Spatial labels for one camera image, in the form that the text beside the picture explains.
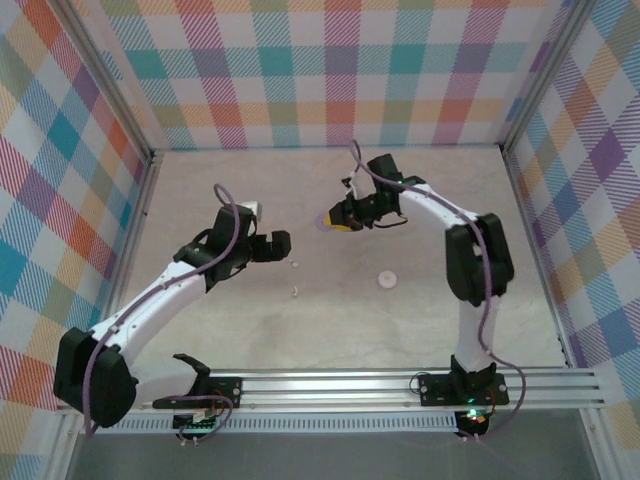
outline plaid fabric backdrop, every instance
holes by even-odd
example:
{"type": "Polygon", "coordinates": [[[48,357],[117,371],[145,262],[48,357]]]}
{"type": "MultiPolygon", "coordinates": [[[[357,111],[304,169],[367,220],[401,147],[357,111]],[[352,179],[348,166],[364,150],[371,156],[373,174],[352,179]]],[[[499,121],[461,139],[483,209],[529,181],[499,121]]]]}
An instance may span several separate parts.
{"type": "Polygon", "coordinates": [[[174,149],[495,143],[561,3],[75,0],[174,149]]]}
{"type": "Polygon", "coordinates": [[[142,172],[45,0],[0,2],[2,479],[42,466],[58,339],[100,318],[142,172]]]}
{"type": "Polygon", "coordinates": [[[507,115],[506,121],[502,124],[502,128],[500,129],[500,133],[498,135],[497,143],[503,143],[507,138],[507,134],[511,127],[513,126],[513,120],[516,118],[516,115],[520,111],[520,107],[522,106],[522,102],[527,97],[527,94],[531,90],[531,86],[534,85],[536,80],[538,80],[538,75],[542,70],[542,67],[547,62],[547,58],[553,47],[555,46],[556,40],[558,39],[558,34],[564,27],[567,17],[571,12],[571,9],[576,5],[579,0],[563,0],[560,10],[556,14],[556,17],[553,19],[553,23],[551,24],[551,28],[547,31],[547,34],[538,50],[538,53],[535,56],[535,59],[531,63],[529,67],[529,71],[525,77],[525,81],[520,86],[520,90],[518,91],[518,96],[511,104],[511,108],[509,109],[509,113],[507,115]]]}
{"type": "Polygon", "coordinates": [[[578,366],[640,467],[640,0],[601,0],[510,159],[578,366]]]}

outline small white object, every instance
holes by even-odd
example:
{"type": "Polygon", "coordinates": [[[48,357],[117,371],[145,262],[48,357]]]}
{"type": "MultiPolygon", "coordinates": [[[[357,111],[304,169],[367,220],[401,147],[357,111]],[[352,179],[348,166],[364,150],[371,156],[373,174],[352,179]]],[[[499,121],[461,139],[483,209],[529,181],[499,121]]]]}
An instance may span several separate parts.
{"type": "Polygon", "coordinates": [[[253,214],[256,216],[257,222],[260,223],[260,221],[262,220],[262,204],[260,204],[259,202],[251,201],[251,202],[242,202],[240,205],[251,210],[253,214]]]}
{"type": "Polygon", "coordinates": [[[390,289],[396,286],[398,283],[398,277],[390,270],[385,270],[378,275],[378,284],[384,289],[390,289]]]}

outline colorful checkered pattern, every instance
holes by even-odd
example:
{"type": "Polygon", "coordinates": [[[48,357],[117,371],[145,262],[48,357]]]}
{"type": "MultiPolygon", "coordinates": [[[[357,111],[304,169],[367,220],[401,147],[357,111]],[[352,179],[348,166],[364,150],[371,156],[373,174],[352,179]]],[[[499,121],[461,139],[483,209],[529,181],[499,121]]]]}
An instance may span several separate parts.
{"type": "Polygon", "coordinates": [[[640,467],[640,2],[601,0],[510,168],[578,366],[640,467]]]}
{"type": "Polygon", "coordinates": [[[106,13],[101,27],[133,72],[119,83],[135,82],[143,98],[131,105],[159,123],[152,143],[189,149],[494,143],[549,2],[75,3],[94,37],[87,4],[106,13]]]}
{"type": "Polygon", "coordinates": [[[521,85],[520,90],[518,92],[518,96],[515,101],[511,105],[511,109],[509,110],[509,114],[507,115],[506,121],[502,124],[502,128],[500,129],[500,133],[498,135],[497,143],[504,143],[505,139],[511,127],[513,127],[513,121],[520,112],[520,107],[522,106],[522,102],[527,98],[527,95],[531,91],[531,87],[538,80],[538,76],[542,67],[547,63],[547,59],[552,52],[556,41],[558,39],[558,35],[560,31],[565,26],[567,22],[567,17],[571,12],[571,9],[576,5],[578,0],[563,0],[560,10],[556,14],[556,17],[553,19],[553,23],[551,24],[551,28],[547,32],[536,57],[529,67],[529,71],[527,72],[527,76],[525,78],[524,83],[521,85]]]}
{"type": "Polygon", "coordinates": [[[142,172],[46,1],[0,2],[2,479],[43,465],[58,339],[100,318],[142,172]]]}

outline white bottle cap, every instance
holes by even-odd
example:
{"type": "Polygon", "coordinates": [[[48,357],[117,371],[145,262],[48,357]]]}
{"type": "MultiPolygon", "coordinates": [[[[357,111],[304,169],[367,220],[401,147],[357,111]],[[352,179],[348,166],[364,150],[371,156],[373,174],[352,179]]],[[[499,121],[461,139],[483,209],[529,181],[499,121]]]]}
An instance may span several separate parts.
{"type": "Polygon", "coordinates": [[[378,284],[385,289],[393,288],[398,283],[398,277],[390,270],[385,270],[378,275],[378,284]]]}

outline metal frame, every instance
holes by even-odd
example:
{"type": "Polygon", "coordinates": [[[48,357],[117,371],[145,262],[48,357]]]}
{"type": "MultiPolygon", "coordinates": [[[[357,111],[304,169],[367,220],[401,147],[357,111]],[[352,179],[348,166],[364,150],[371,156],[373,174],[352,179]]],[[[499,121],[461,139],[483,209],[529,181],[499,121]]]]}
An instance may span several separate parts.
{"type": "Polygon", "coordinates": [[[149,205],[151,204],[153,192],[156,188],[163,157],[164,154],[154,156],[145,168],[143,179],[140,184],[140,194],[133,211],[133,217],[127,234],[127,239],[125,240],[122,254],[118,258],[114,268],[115,274],[113,277],[112,287],[109,292],[109,296],[107,297],[107,303],[104,311],[105,318],[118,310],[122,297],[127,291],[129,278],[131,277],[131,270],[133,269],[133,259],[136,256],[140,240],[142,239],[142,231],[147,220],[147,214],[149,213],[149,205]]]}
{"type": "Polygon", "coordinates": [[[58,17],[60,24],[71,38],[73,45],[82,57],[98,88],[111,105],[116,117],[122,124],[129,139],[136,150],[147,162],[153,158],[152,148],[149,145],[142,129],[138,125],[135,115],[129,108],[129,104],[120,92],[115,80],[105,65],[100,51],[96,48],[91,36],[84,27],[82,19],[76,9],[67,1],[48,0],[49,6],[58,17]]]}
{"type": "Polygon", "coordinates": [[[502,145],[508,154],[513,151],[520,137],[522,137],[529,121],[540,105],[547,88],[551,85],[551,82],[553,82],[562,62],[569,53],[569,49],[575,42],[575,39],[589,18],[591,10],[593,10],[597,1],[598,0],[575,1],[574,7],[569,13],[562,31],[558,35],[552,50],[547,54],[545,63],[538,73],[531,90],[527,92],[527,96],[524,98],[523,104],[516,114],[507,138],[502,145]]]}
{"type": "MultiPolygon", "coordinates": [[[[460,406],[422,407],[409,390],[416,372],[447,373],[446,369],[382,370],[216,370],[215,377],[241,377],[242,403],[239,411],[263,413],[365,413],[365,412],[454,412],[460,406]]],[[[499,370],[505,376],[511,404],[521,392],[515,370],[499,370]]],[[[604,398],[595,373],[590,369],[525,368],[527,396],[524,409],[602,408],[604,398]]],[[[513,406],[497,406],[509,410],[513,406]]],[[[196,410],[156,410],[150,405],[130,413],[174,414],[196,410]]],[[[77,414],[71,407],[59,410],[77,414]]]]}
{"type": "MultiPolygon", "coordinates": [[[[553,81],[555,74],[597,0],[577,1],[569,15],[567,24],[555,42],[553,50],[538,74],[536,82],[528,93],[523,106],[516,116],[504,145],[505,160],[523,135],[527,124],[540,104],[544,93],[553,81]]],[[[133,142],[140,155],[147,161],[147,169],[141,184],[140,198],[136,205],[132,224],[120,262],[116,265],[113,289],[110,292],[107,313],[119,305],[126,290],[133,259],[144,228],[149,203],[158,176],[162,158],[154,159],[154,151],[145,138],[137,120],[125,101],[100,52],[88,35],[82,19],[68,0],[49,0],[61,24],[70,35],[80,52],[87,68],[93,74],[100,90],[113,108],[117,118],[133,142]]],[[[522,198],[514,188],[518,208],[523,220],[522,198]]],[[[543,281],[545,294],[558,330],[559,340],[563,344],[567,365],[575,366],[564,330],[559,323],[557,309],[549,294],[549,285],[543,275],[542,263],[534,247],[530,229],[525,230],[529,238],[536,266],[543,281]]],[[[247,418],[268,418],[270,415],[359,415],[378,416],[395,414],[448,415],[456,408],[421,407],[419,398],[409,390],[409,381],[415,372],[421,369],[393,370],[295,370],[295,371],[216,371],[215,376],[241,376],[243,382],[242,407],[238,416],[247,418]]],[[[603,478],[630,478],[631,472],[624,469],[618,456],[609,422],[603,418],[605,407],[602,391],[595,373],[589,369],[529,368],[525,369],[529,382],[525,409],[579,409],[585,425],[585,434],[593,450],[598,469],[603,478]]],[[[429,373],[443,373],[445,370],[429,370],[429,373]]],[[[505,370],[505,379],[509,387],[512,403],[520,394],[519,376],[514,371],[505,370]]],[[[82,418],[78,412],[62,407],[57,417],[57,435],[53,445],[44,478],[65,478],[69,468],[76,439],[82,432],[82,418]]],[[[131,412],[136,418],[167,418],[174,414],[172,410],[153,410],[145,407],[131,412]]],[[[147,428],[136,433],[157,433],[147,428]]]]}

